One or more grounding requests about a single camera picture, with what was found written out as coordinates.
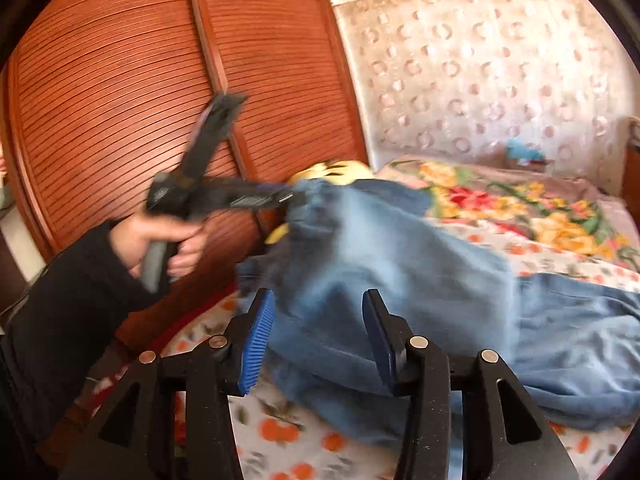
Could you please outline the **black sleeved left forearm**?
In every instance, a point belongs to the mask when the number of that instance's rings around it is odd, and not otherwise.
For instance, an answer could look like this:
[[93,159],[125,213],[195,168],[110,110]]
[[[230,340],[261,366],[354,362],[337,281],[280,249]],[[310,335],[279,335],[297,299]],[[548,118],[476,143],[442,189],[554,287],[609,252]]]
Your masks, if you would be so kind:
[[54,478],[38,445],[126,317],[154,301],[116,254],[113,233],[131,244],[134,218],[104,222],[57,255],[1,337],[2,478]]

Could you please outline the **left hand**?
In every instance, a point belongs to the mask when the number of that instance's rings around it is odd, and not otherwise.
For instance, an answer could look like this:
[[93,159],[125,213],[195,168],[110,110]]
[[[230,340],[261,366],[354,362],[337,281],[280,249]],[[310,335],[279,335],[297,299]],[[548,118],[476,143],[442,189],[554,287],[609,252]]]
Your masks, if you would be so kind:
[[207,233],[202,224],[138,211],[119,221],[108,239],[114,254],[134,278],[140,276],[143,257],[152,242],[177,243],[178,252],[169,259],[167,273],[171,278],[182,278],[200,261]]

